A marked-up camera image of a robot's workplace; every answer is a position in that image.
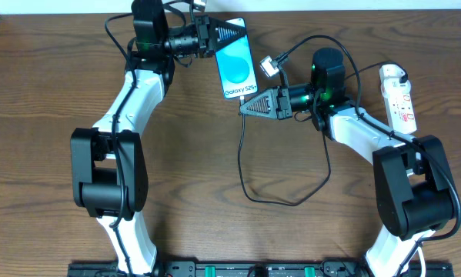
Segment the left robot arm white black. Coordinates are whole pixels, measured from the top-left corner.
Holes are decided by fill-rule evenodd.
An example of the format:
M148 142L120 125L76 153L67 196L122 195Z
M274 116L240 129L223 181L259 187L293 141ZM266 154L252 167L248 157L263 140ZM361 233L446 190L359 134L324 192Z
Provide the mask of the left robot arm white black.
M125 83L105 115L70 138L75 204L108 233L118 263L98 276L164 276L142 210L149 178L142 134L183 58L211 58L244 38L246 27L204 13L186 17L174 2L135 0L128 16L135 36L126 47Z

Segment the Galaxy smartphone blue screen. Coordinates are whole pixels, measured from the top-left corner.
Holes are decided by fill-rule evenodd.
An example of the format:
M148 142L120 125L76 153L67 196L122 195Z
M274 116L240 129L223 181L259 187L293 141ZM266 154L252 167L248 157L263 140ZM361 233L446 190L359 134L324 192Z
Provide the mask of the Galaxy smartphone blue screen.
M238 98L258 91L248 35L218 50L215 59L224 98Z

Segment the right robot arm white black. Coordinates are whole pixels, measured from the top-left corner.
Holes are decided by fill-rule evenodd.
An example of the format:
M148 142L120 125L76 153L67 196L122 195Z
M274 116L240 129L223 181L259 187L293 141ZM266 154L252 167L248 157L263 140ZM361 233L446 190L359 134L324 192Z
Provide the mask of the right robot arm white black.
M407 72L394 62L380 66L389 116L382 123L346 94L345 49L321 48L312 58L309 82L268 88L242 101L242 116L287 119L308 112L327 141L346 145L372 165L382 228L364 257L371 276L400 276L426 242L448 239L448 223L461 226L461 201L441 141L414 136Z

